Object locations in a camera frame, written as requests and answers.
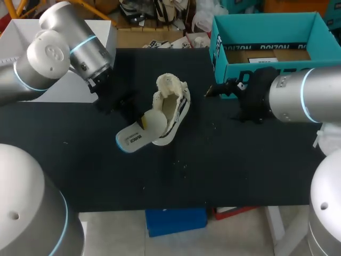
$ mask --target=black table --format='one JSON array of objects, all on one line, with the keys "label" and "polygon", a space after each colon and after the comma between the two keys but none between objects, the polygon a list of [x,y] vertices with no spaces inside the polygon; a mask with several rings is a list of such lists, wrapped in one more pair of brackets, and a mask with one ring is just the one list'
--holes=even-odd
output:
[{"label": "black table", "polygon": [[115,135],[125,122],[91,104],[0,108],[0,143],[32,154],[76,211],[309,203],[323,159],[312,147],[318,125],[229,119],[236,100],[204,98],[214,82],[207,49],[118,49],[115,65],[117,81],[136,86],[145,110],[159,75],[187,81],[191,107],[170,145],[120,151]]}]

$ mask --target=shoe upper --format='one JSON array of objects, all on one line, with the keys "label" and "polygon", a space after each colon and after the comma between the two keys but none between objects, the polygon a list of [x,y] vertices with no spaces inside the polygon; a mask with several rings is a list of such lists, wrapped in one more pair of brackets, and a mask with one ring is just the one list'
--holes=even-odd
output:
[{"label": "shoe upper", "polygon": [[167,73],[159,76],[156,80],[156,84],[158,91],[153,96],[153,109],[164,112],[164,100],[172,94],[177,96],[173,117],[168,120],[167,129],[164,133],[165,135],[172,129],[175,122],[178,121],[180,110],[186,102],[184,90],[187,89],[187,83],[183,83],[173,74]]}]

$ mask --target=robotic arm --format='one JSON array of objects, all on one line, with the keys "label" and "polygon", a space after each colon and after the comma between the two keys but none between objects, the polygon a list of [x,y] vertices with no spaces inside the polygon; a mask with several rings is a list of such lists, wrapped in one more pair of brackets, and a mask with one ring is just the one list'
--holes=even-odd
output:
[{"label": "robotic arm", "polygon": [[272,67],[258,69],[244,88],[237,79],[211,86],[206,96],[234,93],[240,102],[238,120],[261,123],[340,123],[340,67],[323,67],[279,75]]},{"label": "robotic arm", "polygon": [[39,20],[42,31],[14,64],[0,67],[0,106],[33,100],[46,92],[73,66],[98,99],[106,114],[119,110],[128,124],[142,115],[136,110],[134,92],[112,86],[113,57],[68,2],[46,10]]}]

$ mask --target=white box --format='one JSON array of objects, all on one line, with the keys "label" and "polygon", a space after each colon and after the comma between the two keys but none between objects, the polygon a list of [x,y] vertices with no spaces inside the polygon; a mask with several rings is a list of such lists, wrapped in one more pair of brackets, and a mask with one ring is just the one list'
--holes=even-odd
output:
[{"label": "white box", "polygon": [[[115,60],[117,33],[111,22],[86,20],[86,23]],[[0,62],[24,54],[40,30],[39,20],[11,20],[0,37]],[[97,98],[95,93],[90,93],[87,83],[81,77],[68,71],[47,92],[32,102],[92,103]]]}]

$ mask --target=white plastic bag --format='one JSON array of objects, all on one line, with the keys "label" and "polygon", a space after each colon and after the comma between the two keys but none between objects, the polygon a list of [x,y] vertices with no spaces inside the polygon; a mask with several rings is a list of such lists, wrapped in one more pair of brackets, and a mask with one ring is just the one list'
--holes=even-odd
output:
[{"label": "white plastic bag", "polygon": [[205,32],[212,30],[213,16],[214,15],[226,15],[229,11],[219,4],[218,0],[197,0],[196,15],[192,21],[192,31],[194,32],[194,26]]}]

